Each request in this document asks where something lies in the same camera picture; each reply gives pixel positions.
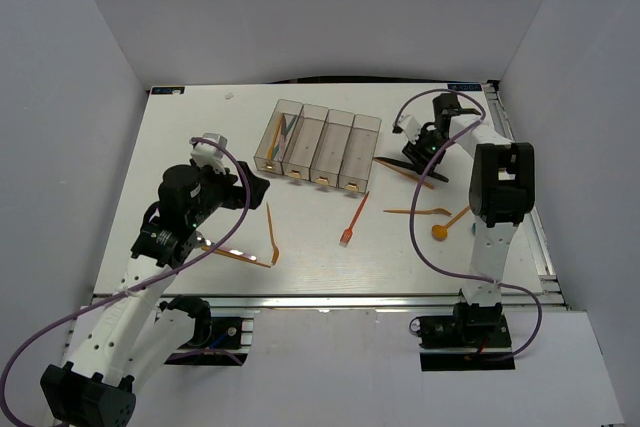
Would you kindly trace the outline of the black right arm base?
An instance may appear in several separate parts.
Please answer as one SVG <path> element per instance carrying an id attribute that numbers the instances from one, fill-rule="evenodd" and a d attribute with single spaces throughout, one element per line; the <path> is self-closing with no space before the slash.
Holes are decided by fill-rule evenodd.
<path id="1" fill-rule="evenodd" d="M 419 339 L 424 372 L 509 371 L 512 341 L 500 303 L 492 307 L 458 302 L 448 315 L 423 315 L 409 322 Z"/>

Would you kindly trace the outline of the orange plastic knife top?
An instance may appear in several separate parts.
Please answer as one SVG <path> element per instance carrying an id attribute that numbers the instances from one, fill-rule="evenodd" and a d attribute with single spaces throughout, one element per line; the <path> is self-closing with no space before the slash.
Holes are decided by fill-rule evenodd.
<path id="1" fill-rule="evenodd" d="M 283 116 L 280 117 L 280 120 L 278 121 L 277 127 L 275 128 L 272 140 L 271 140 L 271 144 L 268 150 L 268 159 L 271 160 L 274 158 L 274 152 L 275 152 L 275 148 L 276 145 L 279 142 L 279 138 L 281 135 L 281 130 L 283 128 L 283 125 L 285 124 L 285 119 Z"/>

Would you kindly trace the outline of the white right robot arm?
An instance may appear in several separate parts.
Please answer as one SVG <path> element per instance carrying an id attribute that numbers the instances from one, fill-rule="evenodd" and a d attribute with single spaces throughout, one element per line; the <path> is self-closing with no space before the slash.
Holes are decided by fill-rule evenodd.
<path id="1" fill-rule="evenodd" d="M 507 288 L 504 270 L 512 239 L 535 203 L 535 155 L 529 143 L 513 142 L 486 121 L 487 111 L 469 94 L 452 89 L 431 90 L 434 120 L 421 124 L 398 112 L 393 131 L 407 139 L 404 155 L 426 178 L 446 151 L 459 145 L 473 160 L 468 204 L 475 218 L 475 237 L 469 270 L 457 273 L 418 258 L 432 271 L 463 281 L 460 301 L 440 338 L 482 348 L 504 318 L 501 293 Z"/>

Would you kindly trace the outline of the teal plastic knife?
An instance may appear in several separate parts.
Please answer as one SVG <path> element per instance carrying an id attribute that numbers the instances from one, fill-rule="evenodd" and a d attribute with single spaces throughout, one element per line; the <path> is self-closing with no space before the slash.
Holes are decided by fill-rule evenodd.
<path id="1" fill-rule="evenodd" d="M 290 133 L 290 131 L 294 128 L 297 122 L 297 117 L 291 117 L 289 120 L 286 118 L 283 119 L 282 126 L 280 128 L 280 136 L 286 139 Z"/>

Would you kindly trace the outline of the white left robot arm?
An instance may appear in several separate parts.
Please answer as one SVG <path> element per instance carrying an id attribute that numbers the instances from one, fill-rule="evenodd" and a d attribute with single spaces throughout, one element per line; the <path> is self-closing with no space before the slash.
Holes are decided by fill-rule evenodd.
<path id="1" fill-rule="evenodd" d="M 227 169 L 194 161 L 167 169 L 158 200 L 145 215 L 118 289 L 86 339 L 40 385 L 53 416 L 73 426 L 125 426 L 147 381 L 181 346 L 211 337 L 208 302 L 180 295 L 159 299 L 191 252 L 198 227 L 218 208 L 257 209 L 270 183 L 240 165 L 248 185 Z"/>

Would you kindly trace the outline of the pink handled metal knife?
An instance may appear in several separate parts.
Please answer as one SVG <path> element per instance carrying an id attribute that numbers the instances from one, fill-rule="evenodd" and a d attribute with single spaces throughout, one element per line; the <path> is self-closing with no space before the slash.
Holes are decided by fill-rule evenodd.
<path id="1" fill-rule="evenodd" d="M 279 133 L 277 137 L 277 143 L 274 147 L 274 157 L 277 158 L 280 154 L 284 152 L 284 145 L 286 142 L 286 137 L 288 135 L 288 127 L 290 126 L 290 121 L 287 120 L 285 116 L 282 116 Z"/>

